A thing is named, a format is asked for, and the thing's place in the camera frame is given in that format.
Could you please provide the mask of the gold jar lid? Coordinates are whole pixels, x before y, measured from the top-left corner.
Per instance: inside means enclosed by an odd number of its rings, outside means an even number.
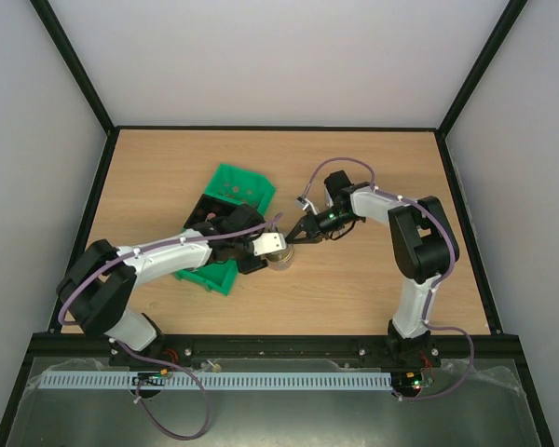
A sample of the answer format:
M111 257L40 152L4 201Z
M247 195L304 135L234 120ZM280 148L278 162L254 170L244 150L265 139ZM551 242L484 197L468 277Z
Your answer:
M289 244L283 250L275 251L267 254L266 258L271 263L289 264L292 261L293 253L294 253L293 245Z

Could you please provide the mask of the green black bin set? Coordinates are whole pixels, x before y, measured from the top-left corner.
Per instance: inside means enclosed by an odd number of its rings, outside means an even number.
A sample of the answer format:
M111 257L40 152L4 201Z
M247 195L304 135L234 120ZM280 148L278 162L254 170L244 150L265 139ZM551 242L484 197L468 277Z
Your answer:
M222 163L213 173L184 227L206 222L210 214L226 217L241 204L247 204L265 215L275 193L275 186L263 174ZM230 293L238 275L235 260L209 264L196 271L173 273L177 280L191 282L224 296Z

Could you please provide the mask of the clear glass jar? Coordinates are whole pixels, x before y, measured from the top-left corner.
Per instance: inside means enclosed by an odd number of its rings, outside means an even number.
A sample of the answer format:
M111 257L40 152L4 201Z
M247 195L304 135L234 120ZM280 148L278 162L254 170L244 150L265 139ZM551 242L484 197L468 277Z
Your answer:
M293 263L292 257L267 257L268 267L274 271L285 271L287 270Z

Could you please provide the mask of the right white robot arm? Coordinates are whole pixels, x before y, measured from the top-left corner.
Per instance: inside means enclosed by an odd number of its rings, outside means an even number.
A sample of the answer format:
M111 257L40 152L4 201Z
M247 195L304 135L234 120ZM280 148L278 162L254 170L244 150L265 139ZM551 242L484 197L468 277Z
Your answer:
M387 352L405 365L429 344L429 315L440 284L459 259L459 248L441 201L435 196L409 199L368 182L352 183L342 170L324 180L326 209L315 210L298 198L304 216L286 236L291 244L337 240L359 222L389 228L394 259L403 275L400 303L389 321Z

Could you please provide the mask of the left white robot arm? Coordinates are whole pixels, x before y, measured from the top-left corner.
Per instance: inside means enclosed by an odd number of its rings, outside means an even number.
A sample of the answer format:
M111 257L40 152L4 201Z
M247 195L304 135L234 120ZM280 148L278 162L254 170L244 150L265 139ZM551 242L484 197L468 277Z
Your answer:
M265 218L242 204L226 216L189 225L173 237L114 246L91 243L57 287L58 322L77 326L86 336L105 335L140 352L159 336L156 324L130 309L133 292L177 271L194 271L227 259L254 255L252 240L266 228Z

